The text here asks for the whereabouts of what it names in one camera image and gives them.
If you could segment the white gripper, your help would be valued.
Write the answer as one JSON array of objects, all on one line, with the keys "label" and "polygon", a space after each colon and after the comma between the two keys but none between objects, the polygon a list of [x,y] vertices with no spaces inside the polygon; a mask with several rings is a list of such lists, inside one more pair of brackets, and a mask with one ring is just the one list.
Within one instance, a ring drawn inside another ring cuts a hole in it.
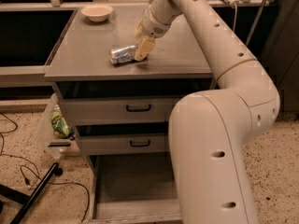
[{"label": "white gripper", "polygon": [[157,21],[153,16],[150,7],[148,7],[135,28],[134,37],[141,37],[142,35],[151,37],[141,38],[135,52],[135,60],[143,61],[155,48],[156,43],[154,38],[164,36],[169,28],[169,24],[163,24]]}]

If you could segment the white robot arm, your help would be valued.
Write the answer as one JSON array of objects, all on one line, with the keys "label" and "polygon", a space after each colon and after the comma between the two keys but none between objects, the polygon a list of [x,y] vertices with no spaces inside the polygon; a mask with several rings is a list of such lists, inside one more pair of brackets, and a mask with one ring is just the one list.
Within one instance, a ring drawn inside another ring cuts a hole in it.
[{"label": "white robot arm", "polygon": [[217,89],[180,99],[169,148],[183,224],[259,224],[242,145],[268,130],[280,99],[255,56],[206,0],[153,0],[135,36],[158,38],[183,15]]}]

